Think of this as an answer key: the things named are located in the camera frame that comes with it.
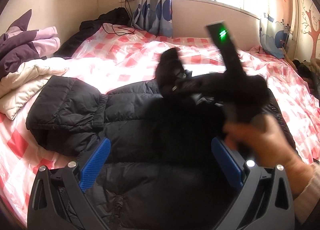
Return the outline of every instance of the green led indicator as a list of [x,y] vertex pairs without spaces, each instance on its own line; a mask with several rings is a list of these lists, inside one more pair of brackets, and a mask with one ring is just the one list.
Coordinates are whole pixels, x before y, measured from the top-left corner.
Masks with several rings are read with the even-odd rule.
[[227,34],[226,30],[221,31],[220,38],[223,39],[226,34]]

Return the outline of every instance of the power cord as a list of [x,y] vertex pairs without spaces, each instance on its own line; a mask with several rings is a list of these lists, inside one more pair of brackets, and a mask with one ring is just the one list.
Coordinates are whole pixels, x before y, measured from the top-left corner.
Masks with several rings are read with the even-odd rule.
[[130,12],[131,12],[131,16],[130,16],[129,11],[128,11],[128,9],[127,9],[127,6],[126,6],[126,3],[127,3],[127,2],[128,2],[128,0],[125,0],[125,2],[124,2],[124,7],[125,7],[126,11],[128,12],[128,15],[129,15],[129,18],[130,18],[130,20],[131,20],[131,24],[132,24],[132,27],[134,28],[134,30],[133,30],[133,31],[130,31],[130,30],[126,29],[126,28],[118,27],[117,29],[125,30],[125,31],[128,31],[128,32],[123,32],[123,31],[116,32],[115,29],[113,28],[113,25],[114,25],[114,24],[112,24],[112,25],[111,25],[111,28],[112,28],[112,30],[113,30],[113,33],[110,33],[110,32],[107,32],[106,29],[104,28],[104,26],[102,25],[102,27],[103,27],[103,29],[104,29],[104,31],[105,31],[106,33],[108,33],[108,34],[116,34],[116,35],[118,35],[118,36],[123,36],[123,35],[127,35],[127,34],[134,34],[134,32],[136,31],[136,27],[133,25],[133,14],[132,14],[132,10],[131,10],[131,7],[130,7],[129,2],[128,2],[128,5],[129,5]]

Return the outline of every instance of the bedsheet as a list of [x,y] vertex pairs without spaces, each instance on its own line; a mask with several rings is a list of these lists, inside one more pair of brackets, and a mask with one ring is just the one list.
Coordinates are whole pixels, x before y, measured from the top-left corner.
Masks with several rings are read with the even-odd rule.
[[[104,24],[104,28],[113,32],[110,24]],[[169,39],[138,30],[134,34],[117,36],[107,34],[101,27],[81,44],[72,59],[67,60],[69,71],[64,76],[83,80],[106,93],[154,78],[161,53],[170,47],[180,49],[184,66],[193,71],[193,76],[225,70],[219,51],[209,39]],[[261,74],[267,80],[303,161],[312,163],[313,158],[318,159],[319,101],[310,95],[307,83],[284,60],[266,55],[258,47],[249,52],[239,51],[239,57],[247,74]],[[38,94],[18,112],[15,120],[0,114],[0,195],[24,225],[27,224],[30,192],[39,166],[59,168],[72,160],[40,147],[26,129],[28,111]]]

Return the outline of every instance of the blue and white curtain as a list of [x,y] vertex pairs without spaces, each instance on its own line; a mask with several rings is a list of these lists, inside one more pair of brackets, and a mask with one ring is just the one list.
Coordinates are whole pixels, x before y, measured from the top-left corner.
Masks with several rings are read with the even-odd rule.
[[260,43],[270,55],[283,58],[292,23],[292,0],[268,0],[268,7],[260,19]]
[[154,35],[172,37],[172,0],[137,0],[133,16],[136,28]]

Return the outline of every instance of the hand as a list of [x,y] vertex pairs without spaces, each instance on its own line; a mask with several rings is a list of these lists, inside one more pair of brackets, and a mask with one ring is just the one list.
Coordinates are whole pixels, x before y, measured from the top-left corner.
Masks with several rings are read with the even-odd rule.
[[278,122],[271,115],[266,115],[266,131],[262,132],[250,124],[226,123],[226,145],[237,149],[237,142],[250,147],[260,166],[274,168],[284,166],[291,187],[292,195],[302,193],[313,175],[311,166],[305,164],[287,142]]

